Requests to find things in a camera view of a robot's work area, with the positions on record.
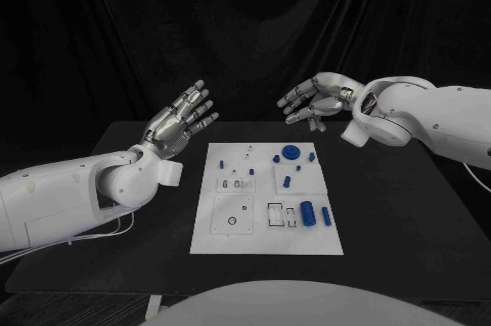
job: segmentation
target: cable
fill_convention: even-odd
[[[478,182],[478,184],[488,190],[488,192],[491,192],[491,189],[484,185],[483,181],[475,177],[474,172],[471,171],[471,168],[468,168],[468,164],[462,163],[465,169],[468,170],[468,173],[471,174],[472,178],[475,179],[475,181]]]
[[[16,252],[15,254],[10,254],[6,257],[0,258],[0,265],[7,263],[9,261],[17,259],[19,257],[30,254],[32,252],[35,252],[38,250],[42,250],[43,248],[48,248],[49,246],[53,246],[56,244],[68,243],[71,245],[74,241],[81,241],[84,239],[98,239],[100,237],[110,237],[110,236],[121,235],[121,234],[124,234],[133,228],[134,222],[136,222],[136,215],[134,215],[134,213],[131,211],[131,225],[128,226],[128,228],[125,228],[125,230],[120,231],[121,220],[118,218],[118,228],[117,228],[115,231],[110,232],[108,234],[92,234],[92,235],[75,236],[75,237],[72,237],[72,238],[69,238],[69,239],[66,239],[64,241],[55,242],[52,244],[46,244],[45,246],[36,246],[33,248],[28,248],[28,249],[22,250],[22,251]]]

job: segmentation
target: blue object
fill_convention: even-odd
[[[292,161],[300,157],[300,148],[297,146],[287,145],[281,153],[284,157]]]
[[[307,227],[315,225],[315,215],[314,215],[314,208],[313,203],[307,200],[300,203],[300,210],[303,211],[303,221]]]
[[[290,188],[290,180],[291,180],[291,178],[287,176],[287,177],[284,178],[284,186],[285,186],[287,188]]]
[[[327,211],[327,207],[323,207],[323,215],[324,215],[326,225],[330,227],[330,212]]]

